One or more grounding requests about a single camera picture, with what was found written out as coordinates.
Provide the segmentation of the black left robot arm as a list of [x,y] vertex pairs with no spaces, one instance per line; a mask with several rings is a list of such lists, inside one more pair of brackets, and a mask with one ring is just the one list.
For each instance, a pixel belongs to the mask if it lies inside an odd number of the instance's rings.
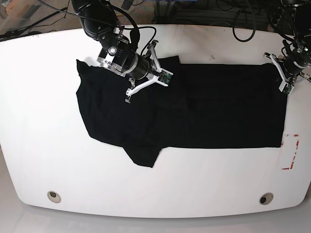
[[[272,61],[279,72],[280,92],[290,95],[295,84],[303,80],[311,81],[311,76],[303,72],[311,66],[311,2],[281,0],[267,9],[266,16],[274,32],[283,38],[283,47],[279,57],[267,52],[264,56]],[[287,36],[277,28],[281,19],[284,19],[293,31],[293,37]]]

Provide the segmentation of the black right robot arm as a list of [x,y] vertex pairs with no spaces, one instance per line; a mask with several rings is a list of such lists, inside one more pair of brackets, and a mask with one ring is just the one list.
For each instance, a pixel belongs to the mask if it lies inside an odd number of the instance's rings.
[[100,66],[129,80],[126,102],[154,83],[168,86],[173,73],[160,65],[155,51],[158,41],[152,37],[141,53],[137,53],[142,28],[124,10],[108,0],[71,3],[86,35],[102,46],[97,58]]

